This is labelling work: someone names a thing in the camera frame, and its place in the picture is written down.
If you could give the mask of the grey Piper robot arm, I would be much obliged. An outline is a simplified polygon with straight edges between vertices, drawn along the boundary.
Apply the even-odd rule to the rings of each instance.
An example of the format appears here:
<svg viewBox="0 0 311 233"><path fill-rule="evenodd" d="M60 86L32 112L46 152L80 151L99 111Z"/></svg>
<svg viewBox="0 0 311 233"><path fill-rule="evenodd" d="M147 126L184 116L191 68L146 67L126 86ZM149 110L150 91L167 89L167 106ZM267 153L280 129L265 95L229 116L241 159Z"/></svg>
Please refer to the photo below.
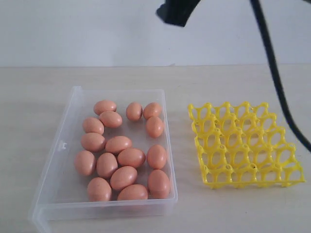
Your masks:
<svg viewBox="0 0 311 233"><path fill-rule="evenodd" d="M166 24L185 27L200 0L165 0L156 15Z"/></svg>

